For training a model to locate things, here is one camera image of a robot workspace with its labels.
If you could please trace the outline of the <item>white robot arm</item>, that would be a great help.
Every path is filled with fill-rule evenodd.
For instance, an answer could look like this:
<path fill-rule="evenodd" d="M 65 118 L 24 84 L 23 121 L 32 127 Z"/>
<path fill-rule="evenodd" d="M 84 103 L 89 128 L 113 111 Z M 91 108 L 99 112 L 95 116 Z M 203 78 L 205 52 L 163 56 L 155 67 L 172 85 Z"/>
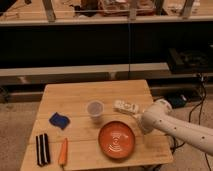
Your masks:
<path fill-rule="evenodd" d="M 145 134 L 158 129 L 213 156 L 213 129 L 171 117 L 171 111 L 171 104 L 159 99 L 137 114 L 136 120 Z"/>

